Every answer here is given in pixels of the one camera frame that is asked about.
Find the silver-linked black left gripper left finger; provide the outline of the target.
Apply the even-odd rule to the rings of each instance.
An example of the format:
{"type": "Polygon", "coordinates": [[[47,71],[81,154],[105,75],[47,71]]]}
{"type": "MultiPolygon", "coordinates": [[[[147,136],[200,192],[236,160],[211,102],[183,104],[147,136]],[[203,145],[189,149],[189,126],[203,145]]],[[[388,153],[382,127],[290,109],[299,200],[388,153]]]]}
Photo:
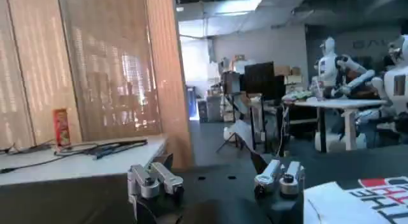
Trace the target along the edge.
{"type": "Polygon", "coordinates": [[[173,155],[166,154],[154,159],[147,167],[131,165],[127,172],[127,194],[131,204],[139,198],[156,198],[160,191],[168,195],[179,195],[184,190],[184,180],[172,171],[173,155]]]}

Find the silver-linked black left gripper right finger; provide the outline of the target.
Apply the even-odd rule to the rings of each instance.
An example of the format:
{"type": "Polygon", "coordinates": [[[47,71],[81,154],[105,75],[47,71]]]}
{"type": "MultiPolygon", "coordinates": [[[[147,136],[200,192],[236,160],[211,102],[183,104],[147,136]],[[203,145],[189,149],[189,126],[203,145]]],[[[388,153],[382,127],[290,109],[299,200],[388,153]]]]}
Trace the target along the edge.
{"type": "Polygon", "coordinates": [[[254,177],[254,194],[256,198],[265,197],[278,188],[282,197],[297,197],[304,182],[305,168],[299,161],[291,161],[286,167],[279,159],[267,163],[263,157],[251,152],[251,161],[256,169],[254,177]]]}

